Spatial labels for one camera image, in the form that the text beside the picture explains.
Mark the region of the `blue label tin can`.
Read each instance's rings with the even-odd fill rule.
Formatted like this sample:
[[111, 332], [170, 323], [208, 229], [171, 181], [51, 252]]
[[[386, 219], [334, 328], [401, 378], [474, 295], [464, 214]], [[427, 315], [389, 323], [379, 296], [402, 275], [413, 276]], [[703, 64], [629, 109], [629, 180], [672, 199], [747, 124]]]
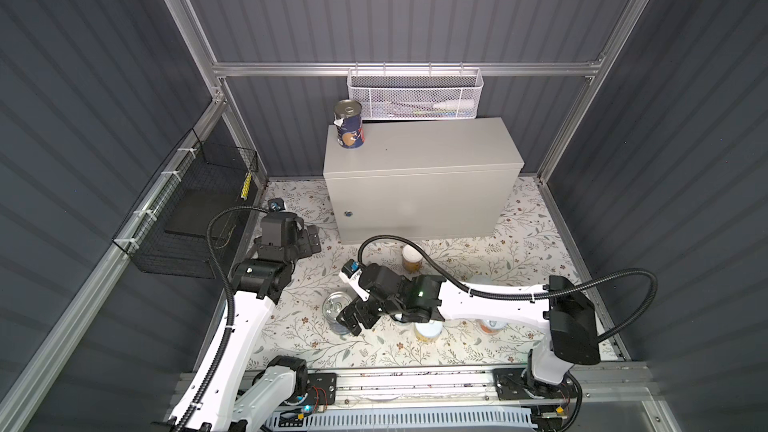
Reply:
[[349, 330], [338, 322], [337, 317], [342, 310], [352, 302], [352, 298], [344, 291], [331, 292], [323, 302], [323, 317], [328, 323], [329, 330], [339, 336], [349, 335]]

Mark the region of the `dark tomato tin can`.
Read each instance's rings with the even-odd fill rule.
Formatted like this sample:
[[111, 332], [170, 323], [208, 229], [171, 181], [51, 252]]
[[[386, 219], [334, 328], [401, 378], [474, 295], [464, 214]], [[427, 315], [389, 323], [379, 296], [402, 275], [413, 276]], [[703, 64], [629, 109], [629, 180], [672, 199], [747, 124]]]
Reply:
[[337, 130], [337, 141], [345, 149], [363, 145], [362, 105], [355, 100], [345, 99], [334, 106], [333, 124]]

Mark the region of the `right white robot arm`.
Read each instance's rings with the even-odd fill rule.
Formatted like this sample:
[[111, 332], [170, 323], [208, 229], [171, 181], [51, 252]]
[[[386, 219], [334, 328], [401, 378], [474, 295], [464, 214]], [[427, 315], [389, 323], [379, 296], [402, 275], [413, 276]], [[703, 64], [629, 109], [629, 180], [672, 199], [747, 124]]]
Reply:
[[336, 320], [355, 336], [381, 317], [408, 324], [500, 322], [542, 334], [527, 359], [526, 386], [559, 386], [575, 365], [601, 361], [594, 304], [562, 276], [544, 285], [492, 286], [442, 275], [406, 277], [389, 268], [350, 260], [339, 278], [356, 294]]

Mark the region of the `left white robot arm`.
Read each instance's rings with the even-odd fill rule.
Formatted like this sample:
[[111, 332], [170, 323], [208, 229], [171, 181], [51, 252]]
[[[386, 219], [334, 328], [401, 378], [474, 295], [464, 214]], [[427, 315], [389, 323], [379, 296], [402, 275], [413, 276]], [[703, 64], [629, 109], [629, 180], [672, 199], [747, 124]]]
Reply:
[[305, 395], [305, 361], [284, 356], [274, 359], [248, 390], [240, 389], [252, 349], [297, 262], [321, 250], [317, 227], [283, 210], [281, 201], [262, 214], [256, 258], [238, 263], [234, 272], [211, 259], [223, 285], [224, 315], [189, 387], [169, 417], [152, 423], [151, 430], [262, 431], [283, 402]]

